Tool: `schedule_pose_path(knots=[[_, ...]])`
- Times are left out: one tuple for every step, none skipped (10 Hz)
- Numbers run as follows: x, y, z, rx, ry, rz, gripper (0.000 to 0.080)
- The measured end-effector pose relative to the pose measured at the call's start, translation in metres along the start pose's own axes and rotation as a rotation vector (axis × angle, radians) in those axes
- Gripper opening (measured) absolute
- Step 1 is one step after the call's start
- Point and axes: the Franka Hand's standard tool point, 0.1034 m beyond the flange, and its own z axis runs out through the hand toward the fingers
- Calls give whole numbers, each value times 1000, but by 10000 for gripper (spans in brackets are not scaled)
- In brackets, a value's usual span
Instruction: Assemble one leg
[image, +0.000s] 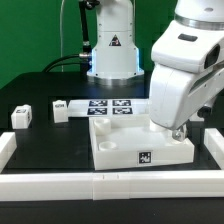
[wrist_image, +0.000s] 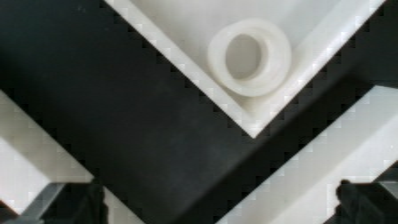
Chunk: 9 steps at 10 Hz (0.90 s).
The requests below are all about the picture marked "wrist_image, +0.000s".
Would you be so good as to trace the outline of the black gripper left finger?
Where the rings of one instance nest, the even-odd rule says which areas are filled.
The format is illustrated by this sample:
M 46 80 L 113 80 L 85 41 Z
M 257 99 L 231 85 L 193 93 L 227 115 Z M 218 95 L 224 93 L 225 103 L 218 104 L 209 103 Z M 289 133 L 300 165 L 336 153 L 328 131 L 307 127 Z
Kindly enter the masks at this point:
M 103 185 L 49 183 L 21 214 L 7 214 L 0 224 L 108 224 Z

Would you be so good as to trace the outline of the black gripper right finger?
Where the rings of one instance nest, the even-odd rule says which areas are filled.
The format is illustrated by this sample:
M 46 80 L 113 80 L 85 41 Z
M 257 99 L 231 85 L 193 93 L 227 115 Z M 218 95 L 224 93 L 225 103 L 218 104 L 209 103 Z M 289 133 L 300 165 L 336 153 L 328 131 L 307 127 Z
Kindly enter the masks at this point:
M 341 181 L 339 205 L 323 224 L 398 224 L 398 166 L 369 183 Z

